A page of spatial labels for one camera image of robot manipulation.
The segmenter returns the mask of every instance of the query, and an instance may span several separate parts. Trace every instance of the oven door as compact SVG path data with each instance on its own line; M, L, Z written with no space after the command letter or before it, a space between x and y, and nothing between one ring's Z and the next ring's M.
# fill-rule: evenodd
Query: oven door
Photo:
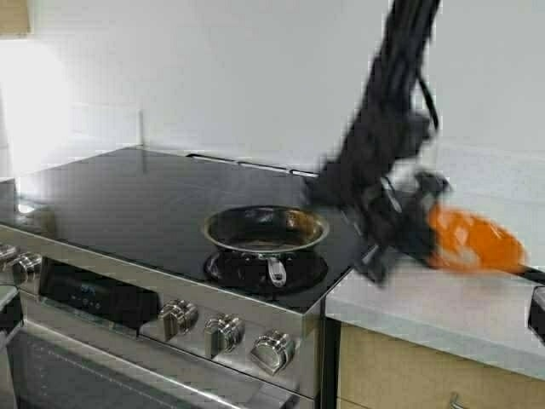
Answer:
M23 297L9 345L20 409L310 409L313 402L144 337Z

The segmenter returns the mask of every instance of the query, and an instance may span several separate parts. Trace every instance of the countertop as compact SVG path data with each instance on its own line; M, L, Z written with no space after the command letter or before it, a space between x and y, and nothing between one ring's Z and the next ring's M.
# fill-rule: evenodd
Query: countertop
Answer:
M327 296L332 319L545 380L545 346L527 328L536 284L401 262L386 288L352 271Z

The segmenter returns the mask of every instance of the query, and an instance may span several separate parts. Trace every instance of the frying pan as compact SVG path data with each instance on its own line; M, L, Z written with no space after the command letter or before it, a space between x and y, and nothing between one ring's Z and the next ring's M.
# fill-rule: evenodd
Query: frying pan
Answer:
M280 258L310 250L330 232L320 215L283 206L249 206L222 211L203 225L203 234L220 251L237 251L267 260L272 283L282 287L286 271Z

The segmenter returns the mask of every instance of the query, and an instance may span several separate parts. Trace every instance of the orange object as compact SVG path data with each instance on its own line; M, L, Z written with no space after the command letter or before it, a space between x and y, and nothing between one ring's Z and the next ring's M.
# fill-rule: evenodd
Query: orange object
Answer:
M460 273L501 270L521 274L523 245L505 228L465 210L436 205L428 216L438 248L430 266Z

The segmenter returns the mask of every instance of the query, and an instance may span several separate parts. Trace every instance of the control knob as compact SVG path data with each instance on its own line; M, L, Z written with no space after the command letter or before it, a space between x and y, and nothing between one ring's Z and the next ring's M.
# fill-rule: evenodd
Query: control knob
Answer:
M283 370L295 355L295 343L288 334L269 331L257 338L250 358L269 375Z
M43 258L35 253L19 254L14 260L6 264L11 270L12 280L15 285L32 282L42 271Z
M164 341L168 342L179 333L186 334L193 328L197 319L197 307L190 302L174 300L166 303L158 316Z
M204 327L205 355L213 359L221 352L231 352L242 341L244 322L233 315L219 315Z

